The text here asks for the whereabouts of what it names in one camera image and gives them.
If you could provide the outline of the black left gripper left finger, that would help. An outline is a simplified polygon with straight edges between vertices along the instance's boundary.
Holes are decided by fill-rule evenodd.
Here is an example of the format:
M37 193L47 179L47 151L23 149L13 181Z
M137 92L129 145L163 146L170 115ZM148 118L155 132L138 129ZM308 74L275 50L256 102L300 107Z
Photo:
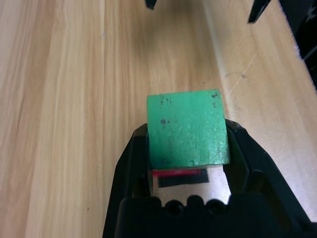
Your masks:
M149 139L147 124L134 130L114 171L106 213L104 238L113 238L120 203L125 198L151 195L149 185Z

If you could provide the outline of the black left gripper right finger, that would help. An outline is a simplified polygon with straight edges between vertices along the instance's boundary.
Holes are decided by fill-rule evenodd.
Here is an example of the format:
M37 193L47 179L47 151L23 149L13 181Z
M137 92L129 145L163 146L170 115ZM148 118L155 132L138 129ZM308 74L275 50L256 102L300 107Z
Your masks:
M224 165L232 195L261 195L282 225L310 223L306 212L271 156L239 123L226 120L230 163Z

